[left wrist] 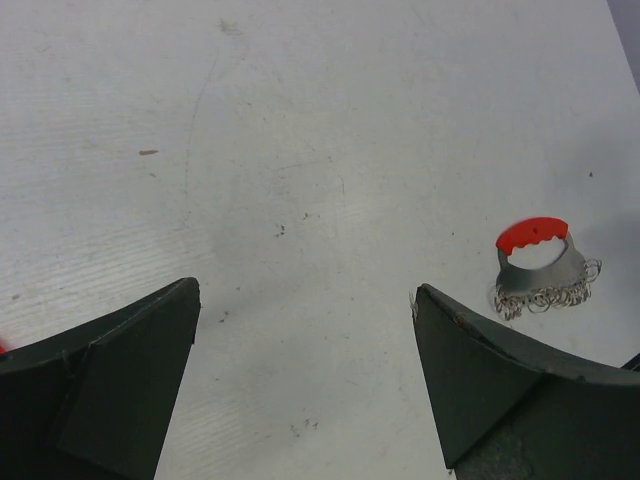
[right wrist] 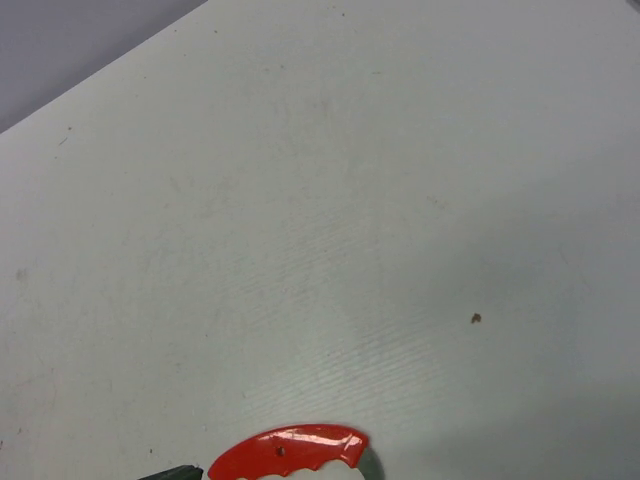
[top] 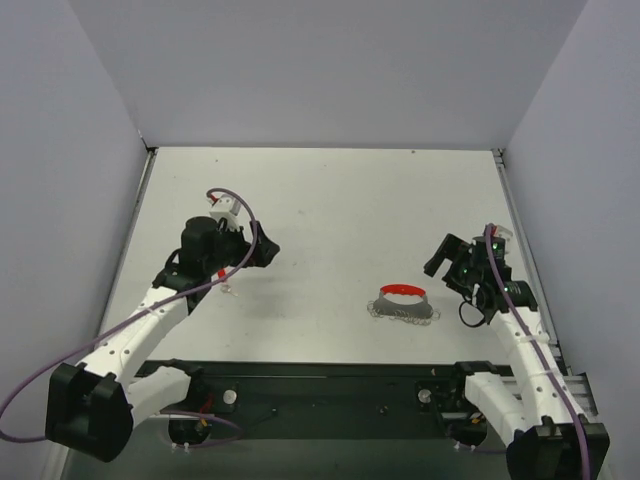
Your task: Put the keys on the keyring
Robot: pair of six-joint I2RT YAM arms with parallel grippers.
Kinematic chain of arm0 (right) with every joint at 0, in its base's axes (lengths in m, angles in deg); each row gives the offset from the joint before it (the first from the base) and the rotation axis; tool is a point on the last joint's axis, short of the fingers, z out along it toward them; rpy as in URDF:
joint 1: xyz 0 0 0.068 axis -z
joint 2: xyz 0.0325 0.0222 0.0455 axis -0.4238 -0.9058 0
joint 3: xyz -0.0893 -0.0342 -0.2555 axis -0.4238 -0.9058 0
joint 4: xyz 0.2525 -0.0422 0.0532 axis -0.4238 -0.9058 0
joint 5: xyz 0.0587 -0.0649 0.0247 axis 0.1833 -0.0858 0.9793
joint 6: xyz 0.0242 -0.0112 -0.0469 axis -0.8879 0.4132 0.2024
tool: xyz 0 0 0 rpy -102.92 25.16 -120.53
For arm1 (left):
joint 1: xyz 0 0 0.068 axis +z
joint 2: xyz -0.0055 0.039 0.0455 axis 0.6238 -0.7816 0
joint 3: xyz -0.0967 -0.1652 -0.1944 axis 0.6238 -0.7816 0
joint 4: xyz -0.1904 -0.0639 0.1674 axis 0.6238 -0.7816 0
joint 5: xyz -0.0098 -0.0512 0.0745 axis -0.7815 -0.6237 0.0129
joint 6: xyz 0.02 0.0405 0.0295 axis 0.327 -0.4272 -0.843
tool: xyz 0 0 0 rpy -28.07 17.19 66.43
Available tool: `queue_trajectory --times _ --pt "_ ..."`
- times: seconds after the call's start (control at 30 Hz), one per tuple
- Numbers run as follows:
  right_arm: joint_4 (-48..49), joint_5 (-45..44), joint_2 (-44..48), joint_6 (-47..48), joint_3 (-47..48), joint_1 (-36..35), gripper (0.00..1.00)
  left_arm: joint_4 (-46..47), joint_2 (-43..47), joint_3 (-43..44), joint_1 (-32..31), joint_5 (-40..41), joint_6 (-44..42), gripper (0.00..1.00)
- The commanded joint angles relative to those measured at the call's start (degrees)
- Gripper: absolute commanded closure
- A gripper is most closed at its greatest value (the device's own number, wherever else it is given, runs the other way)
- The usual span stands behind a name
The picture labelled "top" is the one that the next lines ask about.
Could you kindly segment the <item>red handled metal keyring holder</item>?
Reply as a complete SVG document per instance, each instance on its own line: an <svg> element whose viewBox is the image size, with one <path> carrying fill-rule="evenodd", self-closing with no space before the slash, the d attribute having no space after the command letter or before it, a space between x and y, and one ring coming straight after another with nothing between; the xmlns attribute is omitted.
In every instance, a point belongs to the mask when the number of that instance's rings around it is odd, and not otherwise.
<svg viewBox="0 0 640 480"><path fill-rule="evenodd" d="M367 305L374 318L387 318L417 326L428 326L438 320L440 311L429 301L427 292L410 284L387 284Z"/></svg>

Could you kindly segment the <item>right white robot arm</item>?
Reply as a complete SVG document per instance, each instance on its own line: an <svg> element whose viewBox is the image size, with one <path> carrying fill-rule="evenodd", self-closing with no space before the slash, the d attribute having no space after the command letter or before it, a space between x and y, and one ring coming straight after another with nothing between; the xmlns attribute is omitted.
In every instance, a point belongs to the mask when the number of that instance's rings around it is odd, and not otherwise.
<svg viewBox="0 0 640 480"><path fill-rule="evenodd" d="M571 392L530 286L511 277L508 242L493 224L470 242L448 234L424 265L432 277L450 264L445 286L481 313L479 324L497 336L517 386L511 392L488 363L461 362L455 392L499 435L511 478L595 479L609 434Z"/></svg>

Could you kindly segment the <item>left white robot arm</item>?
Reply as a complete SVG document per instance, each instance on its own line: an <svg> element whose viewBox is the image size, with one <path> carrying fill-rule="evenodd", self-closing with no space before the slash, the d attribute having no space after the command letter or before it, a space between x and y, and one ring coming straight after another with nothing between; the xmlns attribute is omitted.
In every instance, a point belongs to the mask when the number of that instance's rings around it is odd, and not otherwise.
<svg viewBox="0 0 640 480"><path fill-rule="evenodd" d="M222 279L220 271L265 268L280 246L261 224L250 223L252 241L229 215L187 220L180 246L156 275L132 316L98 337L77 364L61 363L49 380L46 439L103 462L114 460L134 429L175 404L193 411L205 387L193 368L170 360L150 376L136 374L167 334L187 319Z"/></svg>

